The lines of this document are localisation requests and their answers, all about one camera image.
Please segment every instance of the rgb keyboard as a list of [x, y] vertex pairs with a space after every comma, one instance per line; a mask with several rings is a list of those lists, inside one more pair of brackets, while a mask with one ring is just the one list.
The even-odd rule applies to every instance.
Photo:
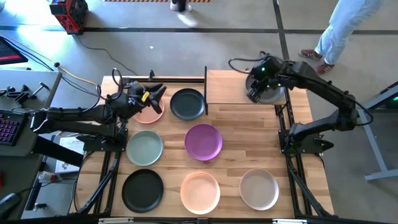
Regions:
[[25, 113], [0, 110], [0, 145], [15, 146], [26, 117]]

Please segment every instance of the plate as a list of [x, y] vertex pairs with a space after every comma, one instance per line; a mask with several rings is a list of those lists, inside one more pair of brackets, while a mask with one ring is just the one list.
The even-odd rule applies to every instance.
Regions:
[[157, 121], [163, 115], [164, 112], [163, 100], [159, 101], [159, 106], [162, 109], [162, 112], [160, 114], [156, 113], [156, 111], [151, 106], [147, 106], [142, 110], [141, 113], [134, 115], [133, 118], [141, 124], [151, 124]]
[[127, 156], [138, 166], [149, 166], [156, 162], [163, 151], [162, 138], [153, 131], [141, 131], [127, 143]]
[[184, 121], [197, 119], [205, 110], [205, 98], [192, 88], [177, 91], [170, 100], [170, 109], [174, 116]]
[[[251, 84], [253, 83], [254, 79], [248, 76], [246, 78], [246, 90], [250, 89]], [[268, 89], [260, 96], [259, 103], [275, 103], [276, 101], [280, 100], [285, 93], [285, 88], [280, 87], [275, 90]]]
[[180, 196], [188, 211], [204, 215], [211, 212], [220, 201], [220, 186], [210, 174], [196, 172], [184, 180]]
[[268, 171], [252, 169], [242, 176], [239, 193], [246, 205], [263, 211], [275, 205], [279, 196], [279, 188], [274, 176]]
[[122, 188], [122, 199], [132, 212], [145, 213], [153, 210], [163, 197], [164, 186], [160, 176], [149, 169], [133, 172]]
[[216, 157], [223, 146], [220, 132], [209, 124], [192, 127], [184, 139], [185, 149], [194, 159], [208, 161]]

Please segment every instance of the white paper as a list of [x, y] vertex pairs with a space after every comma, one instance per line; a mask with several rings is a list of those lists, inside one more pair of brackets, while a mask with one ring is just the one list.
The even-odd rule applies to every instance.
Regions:
[[[61, 138], [60, 146], [63, 146], [67, 149], [73, 150], [80, 154], [83, 154], [83, 146], [84, 142], [77, 140], [75, 137], [65, 137]], [[67, 164], [63, 161], [57, 161], [57, 166], [55, 167], [56, 174], [64, 174], [68, 172], [78, 172], [79, 167]]]

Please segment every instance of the light green plate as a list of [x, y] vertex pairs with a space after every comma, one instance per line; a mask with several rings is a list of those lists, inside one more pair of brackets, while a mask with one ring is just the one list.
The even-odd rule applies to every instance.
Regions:
[[162, 155], [162, 138], [153, 131], [138, 132], [130, 138], [126, 152], [133, 164], [149, 166]]

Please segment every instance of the wooden tabletop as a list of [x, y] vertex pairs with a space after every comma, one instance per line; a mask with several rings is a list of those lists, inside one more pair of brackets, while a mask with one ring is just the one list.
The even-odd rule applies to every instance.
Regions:
[[[253, 103], [246, 96], [247, 74], [233, 70], [207, 71], [207, 103], [208, 104], [250, 104]], [[285, 95], [270, 105], [284, 105]]]
[[[180, 186], [190, 174], [203, 171], [216, 178], [221, 189], [218, 206], [203, 217], [218, 218], [292, 218], [294, 217], [289, 180], [284, 155], [279, 153], [277, 130], [278, 117], [272, 105], [209, 105], [209, 115], [203, 115], [194, 121], [181, 121], [170, 111], [171, 96], [181, 88], [194, 88], [203, 92], [202, 83], [166, 83], [167, 91], [163, 96], [165, 111], [153, 124], [140, 124], [133, 119], [127, 125], [129, 137], [142, 130], [158, 133], [164, 142], [164, 151], [160, 159], [151, 166], [139, 167], [132, 164], [124, 152], [118, 171], [114, 193], [112, 216], [128, 217], [197, 217], [182, 205]], [[104, 77], [103, 95], [117, 92], [117, 86], [111, 77]], [[305, 90], [290, 92], [296, 122], [312, 121], [311, 111]], [[208, 162], [192, 159], [185, 151], [185, 133], [196, 124], [211, 124], [223, 137], [220, 154]], [[93, 153], [84, 163], [77, 183], [76, 202], [81, 207], [94, 192], [100, 179], [103, 152]], [[333, 213], [325, 171], [319, 158], [303, 155], [303, 164], [307, 184], [323, 207]], [[126, 178], [138, 169], [156, 171], [164, 182], [165, 192], [159, 206], [147, 213], [134, 213], [126, 208], [121, 198], [121, 190]], [[277, 180], [280, 195], [277, 203], [269, 210], [256, 211], [249, 208], [239, 196], [239, 181], [242, 175], [253, 168], [269, 171]], [[303, 208], [301, 191], [299, 200]], [[108, 188], [103, 194], [103, 206], [108, 196]]]

